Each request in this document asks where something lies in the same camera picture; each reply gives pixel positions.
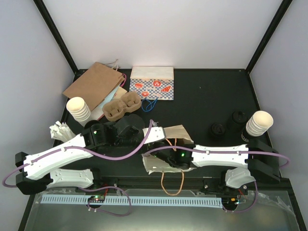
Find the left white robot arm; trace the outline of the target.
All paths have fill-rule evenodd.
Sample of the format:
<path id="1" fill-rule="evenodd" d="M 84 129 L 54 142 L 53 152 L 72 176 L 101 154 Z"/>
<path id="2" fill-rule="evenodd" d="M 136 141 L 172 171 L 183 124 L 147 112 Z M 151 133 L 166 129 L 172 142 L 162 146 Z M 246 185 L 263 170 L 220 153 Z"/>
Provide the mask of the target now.
<path id="1" fill-rule="evenodd" d="M 145 123 L 135 114 L 117 122 L 89 121 L 71 140 L 38 154 L 15 155 L 16 187 L 24 195 L 37 194 L 53 187 L 82 187 L 94 184 L 97 157 L 110 161 L 127 159 L 144 145 Z"/>

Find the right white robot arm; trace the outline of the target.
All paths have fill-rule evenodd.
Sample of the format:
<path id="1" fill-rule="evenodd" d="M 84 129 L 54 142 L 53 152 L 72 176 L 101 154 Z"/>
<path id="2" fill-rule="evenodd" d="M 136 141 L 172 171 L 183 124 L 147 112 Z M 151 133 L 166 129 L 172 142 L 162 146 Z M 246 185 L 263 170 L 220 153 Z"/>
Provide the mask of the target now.
<path id="1" fill-rule="evenodd" d="M 238 189 L 253 181 L 280 183 L 278 152 L 256 139 L 250 140 L 248 144 L 231 147 L 160 145 L 151 150 L 151 154 L 171 167 L 183 170 L 207 166 L 232 167 L 223 174 L 225 185 L 229 188 Z"/>

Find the cream paper bag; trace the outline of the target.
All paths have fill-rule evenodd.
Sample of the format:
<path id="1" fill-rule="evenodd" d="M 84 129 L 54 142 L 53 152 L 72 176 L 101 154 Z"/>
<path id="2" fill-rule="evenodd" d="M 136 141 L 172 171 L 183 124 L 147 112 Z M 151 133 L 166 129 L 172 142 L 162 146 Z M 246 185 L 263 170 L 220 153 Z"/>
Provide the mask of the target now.
<path id="1" fill-rule="evenodd" d="M 142 154 L 144 168 L 148 174 L 161 173 L 162 190 L 169 196 L 177 196 L 183 188 L 185 172 L 196 167 L 192 164 L 194 141 L 183 125 L 164 128 L 166 139 L 147 144 L 149 152 Z M 180 173 L 181 184 L 178 192 L 169 193 L 164 187 L 164 176 L 167 173 Z"/>

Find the single black lid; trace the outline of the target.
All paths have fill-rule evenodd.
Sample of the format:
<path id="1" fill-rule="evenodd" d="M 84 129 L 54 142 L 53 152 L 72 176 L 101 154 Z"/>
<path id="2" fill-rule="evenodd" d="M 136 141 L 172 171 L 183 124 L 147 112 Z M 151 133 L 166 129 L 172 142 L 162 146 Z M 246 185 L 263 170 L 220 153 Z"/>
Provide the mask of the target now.
<path id="1" fill-rule="evenodd" d="M 213 123 L 209 127 L 209 136 L 213 139 L 221 139 L 226 133 L 225 127 L 220 123 Z"/>

